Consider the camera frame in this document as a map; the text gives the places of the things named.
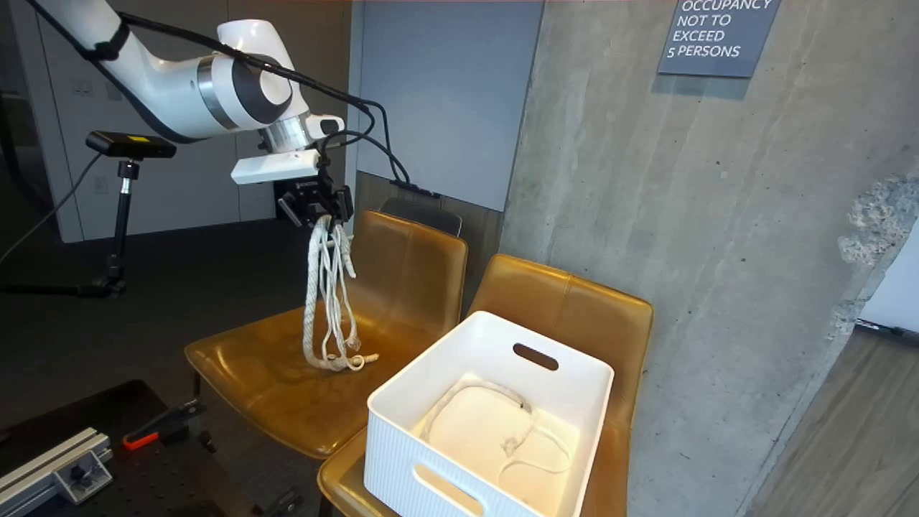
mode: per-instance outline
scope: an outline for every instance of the table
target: table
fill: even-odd
[[[124,434],[148,423],[161,412],[167,412],[167,406],[141,379],[131,379],[29,423],[1,428],[0,474],[92,426],[111,439],[113,452],[105,469],[113,481],[80,505],[55,498],[33,514],[248,514],[253,505],[194,439],[169,445],[155,444],[141,452],[116,449]]]

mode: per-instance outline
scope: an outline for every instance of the sign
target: sign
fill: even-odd
[[[777,0],[678,0],[658,75],[752,77]]]

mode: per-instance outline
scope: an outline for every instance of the floor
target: floor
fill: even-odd
[[[919,346],[854,332],[748,517],[919,514]]]
[[[36,218],[0,168],[0,255]],[[62,247],[50,227],[0,264],[0,284],[83,284],[109,243]],[[167,406],[192,395],[184,346],[297,306],[297,240],[283,222],[129,240],[125,293],[113,299],[0,293],[0,428],[124,379]],[[202,390],[214,464],[253,505],[294,491],[315,511],[315,464],[263,439]]]

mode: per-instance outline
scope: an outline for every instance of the white plastic bin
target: white plastic bin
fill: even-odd
[[[573,517],[610,378],[480,311],[371,395],[365,487],[405,517]]]

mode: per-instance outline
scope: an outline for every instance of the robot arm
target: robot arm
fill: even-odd
[[[327,138],[325,120],[345,129],[342,118],[310,115],[297,86],[238,59],[211,53],[192,62],[155,59],[105,0],[30,0],[86,62],[105,73],[136,108],[146,123],[169,141],[194,141],[263,129],[271,155],[243,158],[234,184],[310,178]],[[234,53],[257,54],[292,70],[279,33],[266,20],[218,26],[218,41]]]

